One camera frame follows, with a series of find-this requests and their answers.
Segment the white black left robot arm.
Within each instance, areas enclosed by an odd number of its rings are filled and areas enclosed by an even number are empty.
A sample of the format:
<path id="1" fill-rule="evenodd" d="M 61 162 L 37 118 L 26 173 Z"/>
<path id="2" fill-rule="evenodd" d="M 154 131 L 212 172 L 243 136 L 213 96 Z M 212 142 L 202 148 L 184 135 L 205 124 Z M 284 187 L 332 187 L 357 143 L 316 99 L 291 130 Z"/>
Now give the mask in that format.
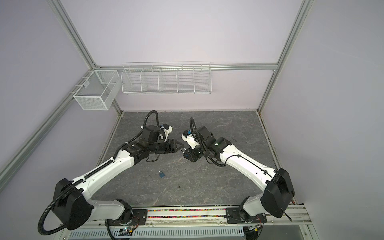
<path id="1" fill-rule="evenodd" d="M 173 154 L 183 148 L 181 142 L 169 139 L 171 126 L 160 123 L 147 125 L 152 114 L 158 116 L 157 111 L 150 111 L 140 132 L 120 145 L 108 161 L 73 180 L 64 178 L 57 182 L 53 200 L 38 221 L 39 234 L 48 236 L 63 229 L 75 230 L 87 222 L 98 220 L 105 220 L 107 224 L 115 221 L 123 226 L 133 222 L 135 216 L 126 201 L 96 201 L 92 197 L 114 177 L 149 155 Z"/>

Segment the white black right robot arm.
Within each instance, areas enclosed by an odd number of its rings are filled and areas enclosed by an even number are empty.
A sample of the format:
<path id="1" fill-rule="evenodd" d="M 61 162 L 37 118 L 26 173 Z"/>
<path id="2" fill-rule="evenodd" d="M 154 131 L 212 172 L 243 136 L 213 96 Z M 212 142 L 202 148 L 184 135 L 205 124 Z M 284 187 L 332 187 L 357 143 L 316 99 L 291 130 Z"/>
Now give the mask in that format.
<path id="1" fill-rule="evenodd" d="M 230 166 L 250 179 L 262 191 L 253 197 L 246 197 L 234 214 L 228 219 L 250 223 L 257 215 L 268 213 L 275 218 L 286 214 L 286 209 L 295 196 L 290 174 L 283 168 L 275 170 L 263 165 L 240 151 L 225 138 L 215 138 L 206 128 L 197 128 L 190 118 L 190 128 L 184 131 L 182 139 L 189 145 L 183 150 L 184 158 L 196 162 L 205 158 L 217 166 Z"/>

